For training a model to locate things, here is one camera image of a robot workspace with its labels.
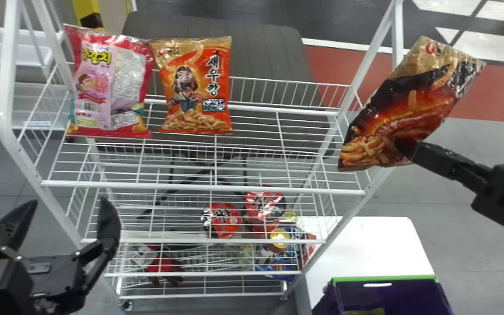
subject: gray tile floor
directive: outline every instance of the gray tile floor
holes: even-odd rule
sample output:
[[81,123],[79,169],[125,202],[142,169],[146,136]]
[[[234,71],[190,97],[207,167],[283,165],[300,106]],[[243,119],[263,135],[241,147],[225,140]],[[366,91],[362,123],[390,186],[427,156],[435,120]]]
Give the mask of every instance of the gray tile floor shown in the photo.
[[[504,163],[504,122],[448,119],[429,141],[489,166]],[[56,191],[64,206],[68,193]],[[0,217],[32,198],[36,198],[34,190],[0,144]],[[394,170],[360,215],[413,220],[457,315],[504,314],[504,228],[473,212],[471,201],[472,194],[462,185],[412,165]],[[40,205],[22,253],[50,255],[72,249],[46,207]],[[136,306],[141,314],[296,313],[294,299],[280,303],[278,299],[257,297],[138,301]],[[90,295],[82,313],[113,315],[121,311],[100,287]]]

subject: red package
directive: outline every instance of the red package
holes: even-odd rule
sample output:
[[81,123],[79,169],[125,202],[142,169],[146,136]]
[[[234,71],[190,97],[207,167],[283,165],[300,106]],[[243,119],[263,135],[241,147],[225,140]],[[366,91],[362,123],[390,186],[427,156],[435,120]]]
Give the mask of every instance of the red package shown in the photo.
[[213,202],[202,215],[203,229],[214,238],[233,237],[240,229],[238,210],[227,202]]
[[68,134],[150,138],[143,101],[153,69],[146,40],[65,25],[74,56]]
[[273,223],[279,220],[287,208],[287,201],[280,192],[248,192],[244,202],[244,214],[248,222],[262,225],[264,222]]

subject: barcode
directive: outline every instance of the barcode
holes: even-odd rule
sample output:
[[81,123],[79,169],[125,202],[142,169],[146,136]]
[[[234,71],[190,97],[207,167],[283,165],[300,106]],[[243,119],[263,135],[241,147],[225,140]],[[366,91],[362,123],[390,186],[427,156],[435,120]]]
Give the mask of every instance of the barcode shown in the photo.
[[203,112],[224,112],[224,98],[209,98],[203,100]]
[[92,104],[92,102],[86,102],[83,104],[83,108],[85,110],[92,110],[93,112],[95,112],[97,109],[96,109],[96,104]]

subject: red snack bag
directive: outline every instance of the red snack bag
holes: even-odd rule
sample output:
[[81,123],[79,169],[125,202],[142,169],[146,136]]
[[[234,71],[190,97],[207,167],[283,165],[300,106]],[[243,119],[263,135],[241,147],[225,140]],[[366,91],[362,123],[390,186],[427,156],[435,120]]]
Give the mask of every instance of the red snack bag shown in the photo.
[[233,237],[240,229],[240,214],[227,202],[213,202],[202,215],[203,229],[214,238]]
[[142,119],[153,69],[145,40],[64,26],[74,56],[75,95],[68,134],[150,138]]
[[280,192],[248,192],[244,197],[242,216],[248,231],[256,237],[270,237],[285,213],[287,201]]
[[274,223],[287,208],[287,201],[280,192],[248,192],[244,197],[246,219],[250,223]]
[[168,102],[160,132],[232,133],[228,113],[231,38],[150,42]]
[[338,170],[411,164],[396,144],[415,145],[435,131],[485,65],[420,37],[351,122]]

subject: snack bag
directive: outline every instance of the snack bag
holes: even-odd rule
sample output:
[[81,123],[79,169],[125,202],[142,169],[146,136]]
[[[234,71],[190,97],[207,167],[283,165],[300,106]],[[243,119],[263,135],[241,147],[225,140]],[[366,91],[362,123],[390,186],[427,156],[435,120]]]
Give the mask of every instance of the snack bag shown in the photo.
[[232,133],[228,113],[231,38],[150,42],[168,102],[160,132]]
[[144,40],[65,25],[76,86],[68,134],[150,138],[142,119],[153,54]]
[[351,122],[338,170],[410,164],[396,141],[416,143],[436,130],[485,65],[420,37]]
[[203,229],[213,238],[233,237],[240,229],[240,213],[228,202],[212,202],[201,217]]

